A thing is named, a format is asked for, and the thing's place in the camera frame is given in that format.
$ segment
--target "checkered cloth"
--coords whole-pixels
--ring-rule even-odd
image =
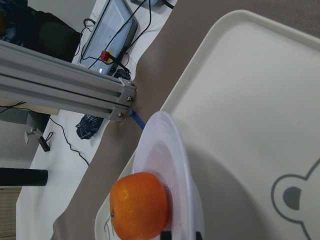
[[[84,115],[75,126],[76,134],[80,139],[90,139],[99,130],[103,120],[102,117]]]

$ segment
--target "orange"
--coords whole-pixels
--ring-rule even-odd
[[[111,222],[122,240],[150,240],[161,233],[169,218],[164,186],[149,172],[119,179],[110,192]]]

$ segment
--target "wall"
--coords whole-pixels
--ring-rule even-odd
[[[90,17],[96,0],[29,0],[35,10],[52,13],[78,32],[84,27],[83,21]]]
[[[30,127],[23,124],[0,121],[0,167],[28,169],[35,156],[39,142],[36,135],[25,143],[24,133]]]

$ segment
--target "screw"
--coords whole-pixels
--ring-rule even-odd
[[[126,97],[126,100],[127,100],[128,102],[131,102],[133,99],[134,99],[134,98],[133,98],[132,96],[127,96],[127,97]]]

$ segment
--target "brown tabletop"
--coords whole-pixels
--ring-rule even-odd
[[[145,122],[161,108],[212,25],[239,9],[320,37],[319,0],[179,0],[137,64],[137,95],[132,109]],[[69,206],[53,224],[55,240],[95,239],[98,210],[136,149],[141,133],[128,116],[120,123],[108,124]]]

